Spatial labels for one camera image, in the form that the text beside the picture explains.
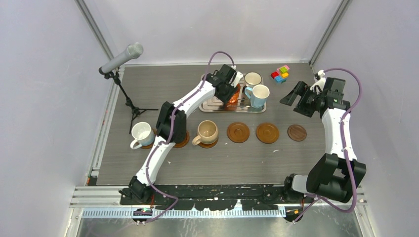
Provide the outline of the cream white mug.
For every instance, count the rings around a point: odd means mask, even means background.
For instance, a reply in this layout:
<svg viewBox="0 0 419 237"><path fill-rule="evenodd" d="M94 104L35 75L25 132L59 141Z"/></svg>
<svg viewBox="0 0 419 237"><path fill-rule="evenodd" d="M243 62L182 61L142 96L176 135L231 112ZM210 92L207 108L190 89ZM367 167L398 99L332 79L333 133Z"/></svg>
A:
<svg viewBox="0 0 419 237"><path fill-rule="evenodd" d="M262 76L256 72L249 72L244 76L244 85L253 88L262 83Z"/></svg>

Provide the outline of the orange mug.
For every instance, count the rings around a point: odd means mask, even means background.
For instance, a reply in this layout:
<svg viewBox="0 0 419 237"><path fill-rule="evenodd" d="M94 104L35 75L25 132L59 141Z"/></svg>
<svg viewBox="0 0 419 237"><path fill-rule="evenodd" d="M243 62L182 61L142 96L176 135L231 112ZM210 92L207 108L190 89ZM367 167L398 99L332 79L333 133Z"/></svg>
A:
<svg viewBox="0 0 419 237"><path fill-rule="evenodd" d="M230 100L228 101L228 104L236 104L239 100L239 95L240 95L240 91L241 91L241 85L238 84L237 85L237 90L236 92L233 94L233 96L230 98Z"/></svg>

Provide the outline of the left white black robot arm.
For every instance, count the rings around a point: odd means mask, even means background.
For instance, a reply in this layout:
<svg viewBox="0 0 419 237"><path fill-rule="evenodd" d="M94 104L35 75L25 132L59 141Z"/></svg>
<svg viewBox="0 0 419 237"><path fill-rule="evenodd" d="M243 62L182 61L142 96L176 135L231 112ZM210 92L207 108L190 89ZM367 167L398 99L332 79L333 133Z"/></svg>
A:
<svg viewBox="0 0 419 237"><path fill-rule="evenodd" d="M188 117L212 97L227 103L236 93L243 76L236 66L224 64L213 73L203 74L198 85L182 98L173 103L164 102L156 122L157 133L152 149L128 187L119 191L121 196L147 204L156 191L154 183L167 155L186 136Z"/></svg>

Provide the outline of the orange brown coaster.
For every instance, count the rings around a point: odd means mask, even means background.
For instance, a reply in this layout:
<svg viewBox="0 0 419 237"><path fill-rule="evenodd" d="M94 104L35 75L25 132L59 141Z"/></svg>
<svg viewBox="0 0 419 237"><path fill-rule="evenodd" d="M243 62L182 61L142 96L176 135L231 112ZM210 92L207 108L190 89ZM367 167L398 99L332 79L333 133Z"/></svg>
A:
<svg viewBox="0 0 419 237"><path fill-rule="evenodd" d="M148 144L147 146L142 146L141 148L142 149L150 149L150 148L152 148L153 147L153 144L154 144L154 141L155 141L155 137L156 137L156 133L157 133L157 130L155 129L155 128L153 128L152 129L153 130L153 135L152 135L152 140L151 140L151 142L150 142L150 144Z"/></svg>
<svg viewBox="0 0 419 237"><path fill-rule="evenodd" d="M268 122L258 125L255 133L258 140L265 144L275 143L280 136L278 128L274 124Z"/></svg>

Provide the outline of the light blue mug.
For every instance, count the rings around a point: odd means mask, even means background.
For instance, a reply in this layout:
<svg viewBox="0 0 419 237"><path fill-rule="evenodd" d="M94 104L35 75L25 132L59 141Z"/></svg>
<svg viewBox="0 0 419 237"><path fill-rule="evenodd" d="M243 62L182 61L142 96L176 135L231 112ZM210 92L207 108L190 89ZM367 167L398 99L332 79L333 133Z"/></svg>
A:
<svg viewBox="0 0 419 237"><path fill-rule="evenodd" d="M265 104L270 95L270 90L267 86L258 84L254 87L247 86L244 93L250 99L251 107L258 109Z"/></svg>

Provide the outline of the white blue mug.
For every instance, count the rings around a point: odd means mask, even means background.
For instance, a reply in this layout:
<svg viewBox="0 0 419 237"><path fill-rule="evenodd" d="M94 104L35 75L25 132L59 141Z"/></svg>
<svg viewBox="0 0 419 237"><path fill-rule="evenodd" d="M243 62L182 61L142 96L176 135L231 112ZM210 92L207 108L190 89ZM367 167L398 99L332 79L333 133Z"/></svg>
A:
<svg viewBox="0 0 419 237"><path fill-rule="evenodd" d="M133 150L152 145L155 140L155 133L151 125L147 122L139 122L131 129L133 141L130 148Z"/></svg>

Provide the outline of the orange brown coaster front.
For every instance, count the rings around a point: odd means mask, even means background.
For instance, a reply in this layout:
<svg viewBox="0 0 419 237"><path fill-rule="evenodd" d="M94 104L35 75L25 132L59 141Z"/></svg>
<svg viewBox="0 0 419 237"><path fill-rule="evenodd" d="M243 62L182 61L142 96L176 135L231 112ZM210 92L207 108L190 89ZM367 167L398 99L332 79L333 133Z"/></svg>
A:
<svg viewBox="0 0 419 237"><path fill-rule="evenodd" d="M278 128L274 124L268 122L258 125L255 133L258 140L265 144L275 143L280 136Z"/></svg>

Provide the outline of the dark wooden coaster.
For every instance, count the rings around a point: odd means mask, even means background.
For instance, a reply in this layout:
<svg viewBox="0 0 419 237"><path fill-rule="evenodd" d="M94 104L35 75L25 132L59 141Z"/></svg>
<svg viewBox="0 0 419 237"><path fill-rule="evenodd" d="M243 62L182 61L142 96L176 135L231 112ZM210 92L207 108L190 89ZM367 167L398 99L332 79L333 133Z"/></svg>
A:
<svg viewBox="0 0 419 237"><path fill-rule="evenodd" d="M306 129L299 124L290 125L287 129L287 134L290 139L297 142L301 142L307 137Z"/></svg>

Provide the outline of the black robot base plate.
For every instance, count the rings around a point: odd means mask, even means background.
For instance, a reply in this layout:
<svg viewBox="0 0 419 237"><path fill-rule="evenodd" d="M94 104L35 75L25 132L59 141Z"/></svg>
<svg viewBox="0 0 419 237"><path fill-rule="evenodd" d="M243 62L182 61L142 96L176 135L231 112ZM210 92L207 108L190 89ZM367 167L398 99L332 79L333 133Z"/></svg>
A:
<svg viewBox="0 0 419 237"><path fill-rule="evenodd" d="M159 192L146 188L136 197L129 188L120 190L122 205L150 205L157 210L172 206L174 210L203 211L231 210L237 204L245 211L273 210L277 204L310 203L312 198L292 191L284 185L247 184L247 185L158 185Z"/></svg>

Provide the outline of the beige mug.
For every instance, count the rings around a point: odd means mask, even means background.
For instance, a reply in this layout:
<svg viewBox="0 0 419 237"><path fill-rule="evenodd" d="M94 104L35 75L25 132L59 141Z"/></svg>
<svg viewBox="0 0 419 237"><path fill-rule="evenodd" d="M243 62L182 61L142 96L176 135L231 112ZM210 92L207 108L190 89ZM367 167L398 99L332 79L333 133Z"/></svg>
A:
<svg viewBox="0 0 419 237"><path fill-rule="evenodd" d="M210 145L215 143L219 137L219 130L217 125L211 120L202 121L197 128L197 135L192 140L192 144L196 145Z"/></svg>

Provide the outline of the metal tray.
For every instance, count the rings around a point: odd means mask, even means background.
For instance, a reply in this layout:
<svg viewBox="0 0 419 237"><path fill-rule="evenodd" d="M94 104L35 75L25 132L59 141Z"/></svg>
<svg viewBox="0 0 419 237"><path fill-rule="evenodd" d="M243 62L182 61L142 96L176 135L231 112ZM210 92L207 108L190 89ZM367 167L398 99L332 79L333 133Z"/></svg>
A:
<svg viewBox="0 0 419 237"><path fill-rule="evenodd" d="M204 101L199 109L202 112L208 113L263 113L267 109L266 102L260 108L253 108L251 106L250 98L244 93L245 81L242 78L239 81L240 90L238 100L235 103L226 103L217 99L215 96Z"/></svg>

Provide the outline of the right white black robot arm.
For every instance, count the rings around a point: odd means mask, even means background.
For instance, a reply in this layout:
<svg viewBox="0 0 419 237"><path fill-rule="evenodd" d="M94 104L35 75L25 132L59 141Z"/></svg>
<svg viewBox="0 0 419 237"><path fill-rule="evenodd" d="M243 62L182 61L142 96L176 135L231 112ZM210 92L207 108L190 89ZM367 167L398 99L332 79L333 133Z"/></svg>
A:
<svg viewBox="0 0 419 237"><path fill-rule="evenodd" d="M299 81L280 103L292 105L299 96L294 111L307 117L318 112L325 130L325 153L308 175L291 174L284 180L282 196L296 202L303 194L314 194L347 203L366 174L366 165L359 162L353 151L350 131L350 102L344 100L345 80L326 78L323 88Z"/></svg>

